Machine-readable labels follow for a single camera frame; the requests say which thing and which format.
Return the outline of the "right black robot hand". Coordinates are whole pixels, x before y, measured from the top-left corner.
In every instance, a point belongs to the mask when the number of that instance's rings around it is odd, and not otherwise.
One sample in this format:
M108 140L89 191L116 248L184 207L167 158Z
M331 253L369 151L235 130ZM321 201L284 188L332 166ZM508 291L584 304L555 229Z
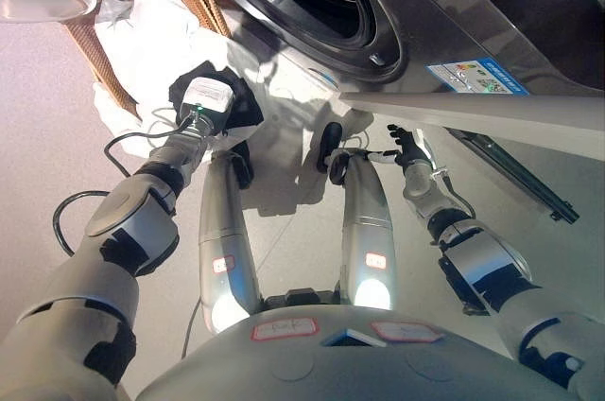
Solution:
M397 148L385 151L368 151L365 155L367 160L379 164L395 164L402 170L406 170L417 163L432 166L430 157L416 143L411 131L407 131L396 124L388 124L387 129Z

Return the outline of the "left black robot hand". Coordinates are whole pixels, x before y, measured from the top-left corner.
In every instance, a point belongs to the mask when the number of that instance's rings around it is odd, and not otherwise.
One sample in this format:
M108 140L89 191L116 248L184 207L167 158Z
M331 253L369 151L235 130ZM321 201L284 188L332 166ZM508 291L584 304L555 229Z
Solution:
M193 78L185 88L179 117L201 133L218 135L226 127L235 92L226 82L206 77Z

